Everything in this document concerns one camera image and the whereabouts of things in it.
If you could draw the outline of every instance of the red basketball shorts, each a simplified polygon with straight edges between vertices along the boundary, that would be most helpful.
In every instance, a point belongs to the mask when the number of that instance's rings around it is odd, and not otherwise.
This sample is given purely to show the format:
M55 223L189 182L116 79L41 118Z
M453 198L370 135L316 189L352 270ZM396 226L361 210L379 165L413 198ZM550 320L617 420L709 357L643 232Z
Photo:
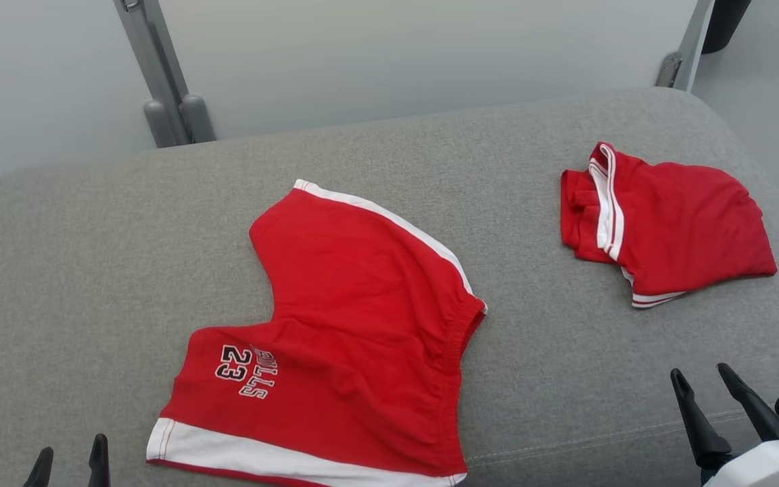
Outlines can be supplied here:
M763 213L720 169L647 164L600 142L561 178L561 235L576 258L621 266L634 308L777 272Z
M486 306L456 256L302 180L250 235L273 317L193 333L146 461L291 486L463 480L461 354Z

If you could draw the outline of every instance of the metal bracket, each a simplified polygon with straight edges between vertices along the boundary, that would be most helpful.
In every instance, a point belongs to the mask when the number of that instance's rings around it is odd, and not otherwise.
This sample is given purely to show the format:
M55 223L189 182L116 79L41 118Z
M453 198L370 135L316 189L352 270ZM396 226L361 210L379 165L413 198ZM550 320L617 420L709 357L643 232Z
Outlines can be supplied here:
M121 0L122 2L122 8L126 12L134 12L134 10L139 9L140 4L142 4L143 0Z
M661 73L657 77L656 87L675 87L675 80L678 79L678 71L684 61L684 55L681 51L675 51L665 56Z

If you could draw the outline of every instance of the metal frame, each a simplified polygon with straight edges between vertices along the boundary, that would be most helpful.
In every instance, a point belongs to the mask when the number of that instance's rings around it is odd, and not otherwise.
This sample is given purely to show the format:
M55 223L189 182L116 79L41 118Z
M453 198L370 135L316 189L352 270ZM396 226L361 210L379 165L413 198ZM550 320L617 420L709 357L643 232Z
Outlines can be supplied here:
M143 105L155 145L214 141L204 100L190 93L158 0L112 0L152 99Z
M698 0L696 8L690 15L687 30L679 47L683 60L675 74L673 86L675 89L690 92L693 89L693 79L696 78L696 66L702 55L702 44L705 33L708 32L708 21L711 19L711 8L714 0Z

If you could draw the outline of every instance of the gray cushion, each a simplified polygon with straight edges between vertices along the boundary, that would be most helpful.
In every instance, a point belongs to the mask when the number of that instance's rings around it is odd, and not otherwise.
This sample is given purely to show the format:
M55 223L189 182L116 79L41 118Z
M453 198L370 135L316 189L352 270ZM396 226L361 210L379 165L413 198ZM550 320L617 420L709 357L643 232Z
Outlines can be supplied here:
M297 178L429 232L488 303L463 364L466 485L695 484L669 371L684 371L736 449L757 443L714 366L779 395L779 273L631 308L618 269L560 241L560 174L584 168L601 139L732 173L763 209L779 265L779 194L723 121L669 89L0 176L0 485L22 484L44 446L56 451L51 485L83 484L96 432L114 485L247 484L146 465L145 442L191 332L271 315L247 231Z

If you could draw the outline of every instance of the white trim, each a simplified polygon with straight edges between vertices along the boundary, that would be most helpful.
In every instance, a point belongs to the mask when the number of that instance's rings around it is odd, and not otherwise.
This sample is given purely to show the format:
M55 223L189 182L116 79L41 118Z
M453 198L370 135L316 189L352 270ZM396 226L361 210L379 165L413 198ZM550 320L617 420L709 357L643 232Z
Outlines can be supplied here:
M618 262L618 256L621 253L621 245L624 243L624 211L621 210L621 206L618 204L618 196L615 194L615 178L617 170L617 161L615 160L615 152L612 152L611 147L607 144L600 144L600 152L606 156L609 165L609 198L612 203L613 216L615 218L615 228L612 233L612 244L606 247L606 253L615 262Z
M609 203L609 177L596 160L591 160L588 173L597 188L600 215L597 218L597 249L605 249L612 242L612 204Z
M427 477L333 462L168 418L155 422L146 446L146 460L240 471L258 477L291 478L327 487L449 487L467 475L463 472L448 477Z
M297 179L296 184L293 185L293 188L311 193L318 198L324 198L324 200L333 200L340 203L351 204L352 206L358 206L359 208L368 210L369 212L374 212L378 215L384 216L384 218L389 219L389 221L392 221L394 224L402 227L405 231L408 231L408 233L414 235L414 237L419 238L421 241L423 241L424 244L426 244L426 246L429 246L432 248L432 250L435 250L438 256L441 256L441 258L444 258L445 260L448 260L450 263L452 263L452 265L458 269L458 274L461 275L461 281L464 284L465 290L467 290L468 294L474 296L473 290L471 290L471 284L468 283L467 276L465 275L464 270L461 268L461 262L458 261L458 258L455 256L455 254L452 253L451 250L449 250L444 244L435 240L432 235L429 235L426 232L416 228L411 224L411 222L408 222L408 220L405 220L401 216L396 215L396 213L390 212L390 210L387 210L383 206L380 206L380 204L377 204L373 201L368 201L365 198L360 198L350 194L344 194L343 192L325 190L321 188L321 186L310 183L304 179ZM488 312L488 306L483 308L483 312L484 314L485 312Z
M634 284L634 278L633 275L630 274L630 272L627 271L626 268L621 268L621 274L624 274L624 278L630 281L630 287L633 287ZM633 293L633 302L631 305L633 305L634 308L653 308L657 306L658 304L663 304L664 302L670 302L671 300L675 299L678 296L683 295L686 293L686 291L678 291L674 293L665 293L662 295L637 295L637 293Z
M779 440L765 441L730 460L705 487L779 485Z
M597 248L618 262L621 246L624 243L624 211L618 204L615 195L615 152L604 143L599 145L600 152L606 156L606 167L596 158L591 158L588 173L597 188L597 198L600 200L600 216L597 219Z

